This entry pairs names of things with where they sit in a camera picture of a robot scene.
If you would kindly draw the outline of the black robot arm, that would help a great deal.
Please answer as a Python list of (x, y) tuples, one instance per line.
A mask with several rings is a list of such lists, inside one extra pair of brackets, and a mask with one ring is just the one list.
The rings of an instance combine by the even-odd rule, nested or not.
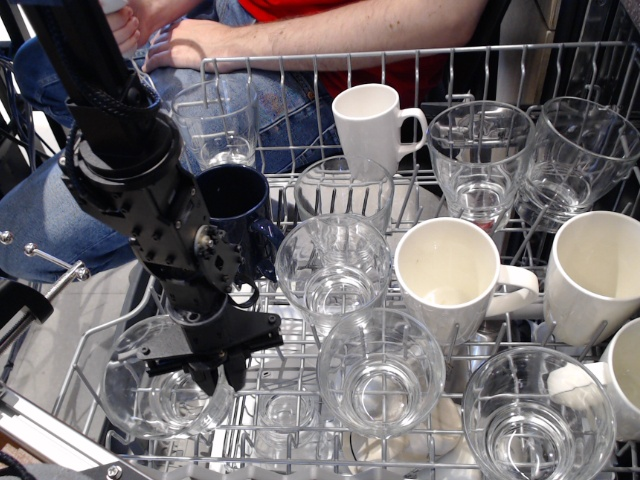
[(275, 315), (230, 294), (242, 248), (211, 221), (179, 131), (127, 62), (96, 1), (26, 1), (23, 11), (68, 95), (75, 124), (60, 166), (79, 207), (128, 238), (161, 284), (170, 327), (137, 350), (150, 376), (188, 373), (206, 393), (240, 390), (247, 362), (281, 344)]

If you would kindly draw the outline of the person hand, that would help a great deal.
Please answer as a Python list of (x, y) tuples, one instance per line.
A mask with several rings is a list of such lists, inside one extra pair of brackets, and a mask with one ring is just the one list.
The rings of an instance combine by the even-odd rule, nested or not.
[(167, 25), (151, 37), (142, 67), (199, 70), (204, 59), (232, 58), (242, 54), (234, 28), (210, 20), (185, 19)]

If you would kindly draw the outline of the person forearm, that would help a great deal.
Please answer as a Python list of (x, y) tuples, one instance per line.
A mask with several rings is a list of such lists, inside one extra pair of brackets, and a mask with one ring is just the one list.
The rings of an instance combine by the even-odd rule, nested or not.
[(463, 46), (484, 1), (359, 1), (322, 13), (231, 29), (214, 58), (256, 58), (274, 70), (342, 70), (338, 54)]

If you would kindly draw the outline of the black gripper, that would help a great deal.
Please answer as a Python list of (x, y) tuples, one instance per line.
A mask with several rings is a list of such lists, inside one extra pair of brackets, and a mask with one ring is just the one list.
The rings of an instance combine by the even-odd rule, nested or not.
[(207, 395), (216, 391), (223, 365), (228, 384), (239, 391), (246, 383), (247, 359), (255, 352), (283, 344), (276, 314), (236, 307), (226, 299), (217, 310), (200, 314), (166, 306), (168, 325), (133, 349), (150, 375), (189, 372)]

